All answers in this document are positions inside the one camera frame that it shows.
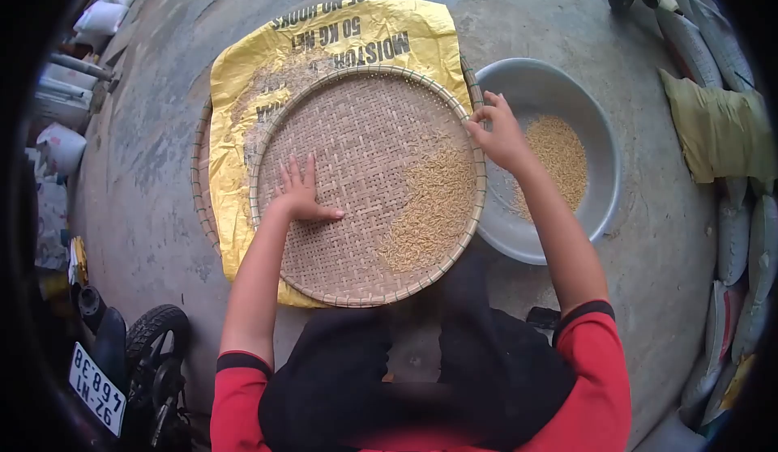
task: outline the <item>white license plate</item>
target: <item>white license plate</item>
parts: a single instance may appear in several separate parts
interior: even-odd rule
[[[97,418],[119,437],[127,399],[97,367],[81,344],[75,343],[70,361],[70,386]]]

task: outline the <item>finger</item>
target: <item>finger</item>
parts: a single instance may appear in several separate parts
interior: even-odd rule
[[[497,94],[492,93],[491,91],[485,91],[484,97],[487,101],[492,103],[494,107],[498,107],[500,109],[505,109],[506,107],[508,109],[511,109],[510,106],[508,106],[508,101],[505,100],[505,97],[501,94],[498,96]]]
[[[472,135],[473,140],[475,140],[478,145],[483,145],[483,142],[489,136],[489,132],[481,127],[481,125],[469,120],[464,123],[464,129],[468,130],[468,133]]]
[[[313,154],[308,154],[308,161],[305,164],[305,179],[303,185],[308,188],[316,187],[316,159]]]
[[[284,166],[284,163],[280,160],[278,161],[278,165],[281,167],[281,180],[284,183],[284,190],[289,192],[292,188],[292,180],[289,178],[289,172]]]
[[[297,157],[295,155],[289,155],[289,174],[292,175],[293,187],[303,183],[299,178],[299,167],[297,166]]]
[[[478,123],[485,119],[489,121],[493,121],[494,116],[499,113],[500,110],[498,110],[494,106],[482,106],[477,110],[473,111],[473,114],[470,115],[470,121],[473,123]]]
[[[323,220],[339,220],[343,219],[344,212],[334,207],[324,207],[318,205],[316,207],[316,217]]]

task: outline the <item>grey plastic basin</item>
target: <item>grey plastic basin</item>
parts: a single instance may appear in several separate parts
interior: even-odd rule
[[[621,184],[616,137],[597,101],[562,70],[533,58],[506,58],[475,76],[482,90],[505,96],[523,130],[539,115],[556,115],[578,135],[586,152],[588,180],[576,217],[589,240],[596,241],[616,212]],[[481,237],[520,262],[546,264],[534,225],[511,210],[513,177],[491,160],[486,175]]]

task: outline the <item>yellow sack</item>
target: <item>yellow sack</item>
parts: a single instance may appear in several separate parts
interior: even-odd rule
[[[699,87],[659,69],[686,165],[698,184],[715,177],[778,176],[776,143],[762,96]]]
[[[287,100],[337,68],[391,64],[441,83],[471,110],[459,44],[445,5],[342,0],[273,19],[222,52],[211,70],[209,187],[224,275],[235,278],[254,237],[248,166],[258,128]],[[326,307],[278,281],[278,301]]]

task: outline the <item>right hand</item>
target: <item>right hand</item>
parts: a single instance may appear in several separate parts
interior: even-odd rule
[[[489,91],[484,92],[484,97],[493,106],[484,106],[475,110],[470,119],[464,123],[464,127],[481,146],[484,154],[495,164],[513,173],[518,170],[522,160],[526,160],[527,155],[531,154],[527,139],[505,97]],[[492,122],[491,132],[487,132],[479,124],[482,120]]]

